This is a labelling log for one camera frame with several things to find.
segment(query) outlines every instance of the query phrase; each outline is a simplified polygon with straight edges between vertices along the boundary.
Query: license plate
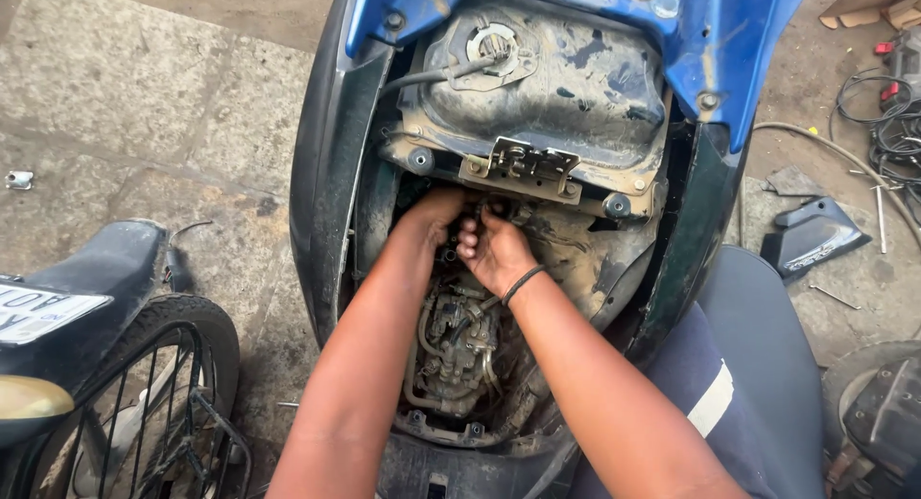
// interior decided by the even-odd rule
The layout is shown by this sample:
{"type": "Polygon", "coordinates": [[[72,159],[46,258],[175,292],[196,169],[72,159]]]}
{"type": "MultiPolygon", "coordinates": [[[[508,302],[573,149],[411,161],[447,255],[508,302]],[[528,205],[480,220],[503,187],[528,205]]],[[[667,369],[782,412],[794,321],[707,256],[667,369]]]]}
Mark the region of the license plate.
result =
{"type": "Polygon", "coordinates": [[[109,300],[0,283],[0,343],[28,344],[109,300]]]}

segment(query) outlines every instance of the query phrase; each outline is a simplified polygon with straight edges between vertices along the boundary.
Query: metal bracket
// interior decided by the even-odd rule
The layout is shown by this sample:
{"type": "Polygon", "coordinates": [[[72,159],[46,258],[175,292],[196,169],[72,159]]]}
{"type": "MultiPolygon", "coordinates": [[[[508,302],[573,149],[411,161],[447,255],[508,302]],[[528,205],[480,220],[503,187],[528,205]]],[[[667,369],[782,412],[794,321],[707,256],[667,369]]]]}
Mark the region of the metal bracket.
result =
{"type": "Polygon", "coordinates": [[[486,160],[465,159],[458,176],[461,180],[538,199],[578,204],[582,185],[568,178],[579,161],[579,156],[573,153],[540,151],[531,143],[499,137],[486,160]]]}

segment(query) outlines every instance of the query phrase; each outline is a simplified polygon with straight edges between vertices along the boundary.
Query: screw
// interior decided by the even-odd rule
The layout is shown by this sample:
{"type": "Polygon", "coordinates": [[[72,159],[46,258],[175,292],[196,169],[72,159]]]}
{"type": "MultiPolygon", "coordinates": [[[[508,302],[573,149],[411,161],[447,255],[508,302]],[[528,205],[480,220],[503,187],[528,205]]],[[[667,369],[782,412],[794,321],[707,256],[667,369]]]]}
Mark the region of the screw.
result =
{"type": "Polygon", "coordinates": [[[387,15],[387,20],[384,22],[384,25],[387,26],[387,29],[395,32],[397,30],[402,29],[402,26],[405,22],[406,22],[406,19],[404,19],[402,15],[394,11],[393,13],[390,13],[389,15],[387,15]]]}
{"type": "Polygon", "coordinates": [[[703,93],[700,96],[700,108],[704,110],[713,110],[720,104],[720,98],[716,94],[703,93]]]}

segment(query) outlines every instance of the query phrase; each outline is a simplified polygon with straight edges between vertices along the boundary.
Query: cardboard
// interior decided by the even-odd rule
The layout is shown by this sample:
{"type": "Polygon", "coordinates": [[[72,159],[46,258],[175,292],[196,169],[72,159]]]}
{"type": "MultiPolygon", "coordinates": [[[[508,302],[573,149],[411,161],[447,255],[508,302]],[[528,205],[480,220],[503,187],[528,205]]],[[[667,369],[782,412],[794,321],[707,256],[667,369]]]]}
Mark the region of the cardboard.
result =
{"type": "Polygon", "coordinates": [[[869,24],[880,20],[881,10],[890,9],[893,4],[895,5],[895,11],[884,13],[884,15],[888,19],[891,17],[897,18],[896,22],[902,25],[916,20],[915,17],[910,15],[903,15],[904,11],[921,10],[915,8],[915,5],[921,4],[921,0],[915,0],[915,2],[910,0],[836,0],[832,3],[832,6],[823,11],[823,14],[819,16],[819,21],[833,30],[837,29],[838,22],[847,28],[860,24],[869,24]]]}

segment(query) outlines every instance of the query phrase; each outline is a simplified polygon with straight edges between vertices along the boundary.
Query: motorcycle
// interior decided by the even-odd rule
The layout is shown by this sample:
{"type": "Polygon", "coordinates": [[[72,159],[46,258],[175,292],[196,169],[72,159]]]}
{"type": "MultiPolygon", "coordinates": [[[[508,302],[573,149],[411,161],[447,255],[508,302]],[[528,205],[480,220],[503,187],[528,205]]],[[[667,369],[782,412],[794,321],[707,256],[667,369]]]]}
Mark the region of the motorcycle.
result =
{"type": "Polygon", "coordinates": [[[113,222],[0,279],[0,497],[225,497],[227,475],[247,496],[236,329],[203,297],[152,297],[167,243],[113,222]]]}
{"type": "MultiPolygon", "coordinates": [[[[434,185],[502,200],[644,366],[717,257],[758,93],[801,0],[334,0],[290,231],[320,345],[434,185]]],[[[438,254],[379,475],[387,497],[563,496],[579,448],[508,311],[438,254]]]]}

